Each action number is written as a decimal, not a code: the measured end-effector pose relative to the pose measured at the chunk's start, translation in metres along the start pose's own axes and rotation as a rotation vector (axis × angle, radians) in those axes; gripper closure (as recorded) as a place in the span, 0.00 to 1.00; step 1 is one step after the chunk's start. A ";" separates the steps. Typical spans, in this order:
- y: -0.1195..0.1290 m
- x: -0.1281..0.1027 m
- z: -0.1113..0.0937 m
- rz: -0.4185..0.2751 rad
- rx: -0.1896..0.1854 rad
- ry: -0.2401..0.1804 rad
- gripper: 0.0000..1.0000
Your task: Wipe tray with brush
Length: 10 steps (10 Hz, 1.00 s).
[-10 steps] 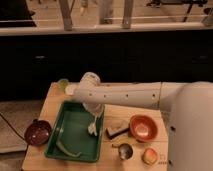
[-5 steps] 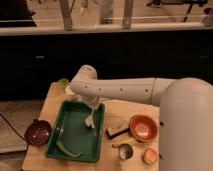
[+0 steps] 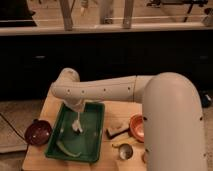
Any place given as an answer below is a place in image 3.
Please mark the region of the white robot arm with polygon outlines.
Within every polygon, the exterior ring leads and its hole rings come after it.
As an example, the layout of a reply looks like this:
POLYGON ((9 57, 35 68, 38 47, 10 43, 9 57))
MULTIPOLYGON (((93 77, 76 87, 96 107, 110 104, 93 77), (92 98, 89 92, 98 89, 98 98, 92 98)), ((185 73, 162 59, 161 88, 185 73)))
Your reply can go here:
POLYGON ((65 68, 51 92, 74 111, 86 100, 140 103, 147 171, 207 171, 201 100, 187 77, 163 72, 82 82, 65 68))

